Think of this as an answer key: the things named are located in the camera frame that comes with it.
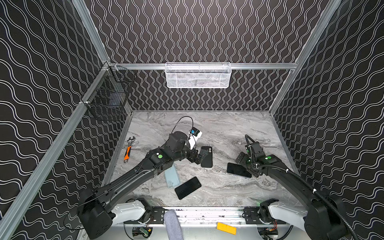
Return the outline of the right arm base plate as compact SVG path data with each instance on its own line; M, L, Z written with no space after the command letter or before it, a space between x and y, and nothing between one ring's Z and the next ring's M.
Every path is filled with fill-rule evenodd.
M246 221L246 225L286 225L287 223L281 220L272 218L264 218L260 214L260 207L245 207L242 217Z

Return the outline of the blue phone black screen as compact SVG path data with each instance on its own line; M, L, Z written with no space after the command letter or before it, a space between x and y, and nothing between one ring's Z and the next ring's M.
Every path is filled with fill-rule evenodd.
M232 174L232 175L245 177L245 178L252 178L252 176L253 176L243 166L238 165L238 164L233 164L233 163L227 164L227 173Z

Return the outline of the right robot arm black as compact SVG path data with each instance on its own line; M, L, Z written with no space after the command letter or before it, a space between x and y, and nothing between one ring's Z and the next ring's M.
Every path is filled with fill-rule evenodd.
M280 183L302 204L292 207L277 199L260 203L254 214L246 220L257 220L263 224L285 222L306 232L312 240L339 240L351 236L359 237L346 218L344 202L340 197L326 195L317 190L300 175L290 170L275 155L266 155L259 142L246 136L246 152L241 152L236 163L254 177L267 176Z

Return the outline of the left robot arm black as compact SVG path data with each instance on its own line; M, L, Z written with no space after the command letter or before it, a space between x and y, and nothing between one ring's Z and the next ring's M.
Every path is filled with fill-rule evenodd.
M111 226L127 221L146 223L152 208L144 199L122 203L122 199L145 182L171 168L184 159L199 164L202 157L195 149L202 132L192 128L189 134L175 131L167 141L150 150L144 159L115 181L80 193L76 214L89 239L95 240Z

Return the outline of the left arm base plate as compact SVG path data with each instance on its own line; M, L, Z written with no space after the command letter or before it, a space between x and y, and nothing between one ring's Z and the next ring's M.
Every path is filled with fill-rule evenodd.
M138 220L125 221L125 224L131 225L162 225L164 223L165 209L162 207L153 207L146 210L144 215Z

